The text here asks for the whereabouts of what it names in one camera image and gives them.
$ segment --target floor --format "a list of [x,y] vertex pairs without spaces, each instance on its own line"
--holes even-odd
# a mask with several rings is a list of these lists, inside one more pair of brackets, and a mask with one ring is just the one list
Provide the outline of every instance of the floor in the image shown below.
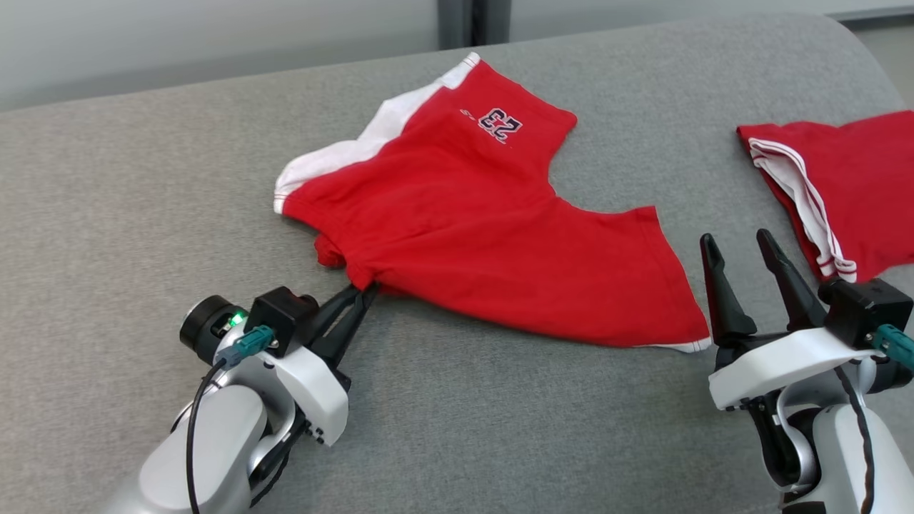
[[914,19],[891,24],[850,26],[914,109]]

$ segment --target white trim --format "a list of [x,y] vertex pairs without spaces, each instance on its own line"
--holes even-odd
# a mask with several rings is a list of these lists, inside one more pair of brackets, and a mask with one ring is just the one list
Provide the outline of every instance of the white trim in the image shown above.
[[847,259],[828,224],[825,202],[809,179],[802,156],[788,145],[751,137],[752,162],[767,173],[793,200],[807,239],[819,250],[816,258],[822,274],[856,281],[856,262]]
[[701,350],[710,348],[711,342],[712,341],[711,341],[710,337],[705,337],[704,339],[699,339],[698,341],[693,341],[691,343],[678,343],[675,345],[641,345],[641,346],[632,347],[632,348],[644,348],[644,347],[670,348],[670,349],[681,351],[683,353],[695,353],[697,351],[701,351]]
[[357,139],[340,141],[293,159],[276,179],[273,210],[282,214],[285,199],[305,182],[377,155],[384,145],[403,133],[409,118],[431,95],[442,87],[455,89],[460,86],[479,61],[479,55],[471,52],[460,64],[433,83],[383,101],[375,117]]

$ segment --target gray fabric surface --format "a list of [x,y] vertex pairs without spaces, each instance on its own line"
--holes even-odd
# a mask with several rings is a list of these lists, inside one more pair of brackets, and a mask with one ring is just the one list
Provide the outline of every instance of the gray fabric surface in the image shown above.
[[[763,331],[786,316],[755,230],[769,228],[811,275],[734,128],[904,107],[853,36],[813,16],[479,51],[578,115],[551,168],[561,196],[604,211],[657,205],[703,307],[697,242],[712,231]],[[0,116],[0,510],[93,511],[143,462],[206,369],[177,340],[197,299],[248,305],[286,284],[323,301],[343,287],[343,273],[316,263],[314,234],[271,211],[273,180],[464,54]],[[914,294],[914,268],[887,278]],[[299,444],[254,510],[772,511],[749,417],[711,403],[713,358],[573,344],[380,298],[341,367],[354,380],[345,434],[333,448]],[[914,462],[911,398],[870,402]]]

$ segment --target teal connector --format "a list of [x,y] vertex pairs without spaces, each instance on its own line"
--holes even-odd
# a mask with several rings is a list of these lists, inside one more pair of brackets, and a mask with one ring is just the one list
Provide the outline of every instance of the teal connector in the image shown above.
[[235,340],[228,348],[223,348],[216,354],[216,362],[225,359],[222,369],[232,369],[242,360],[261,353],[273,342],[273,331],[264,325],[254,327],[253,330]]
[[881,325],[873,335],[873,348],[883,352],[890,359],[897,360],[906,368],[914,370],[914,340],[892,325]]

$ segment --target red cloth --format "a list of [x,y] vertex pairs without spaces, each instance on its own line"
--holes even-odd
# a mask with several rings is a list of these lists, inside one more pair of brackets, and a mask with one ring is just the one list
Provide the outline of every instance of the red cloth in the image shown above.
[[345,264],[356,287],[378,281],[468,316],[599,345],[706,348],[705,318],[654,208],[589,212],[547,182],[576,122],[476,60],[376,155],[289,193],[281,177],[277,198],[282,214],[321,232],[319,261]]
[[914,112],[737,132],[820,278],[865,282],[914,262]]

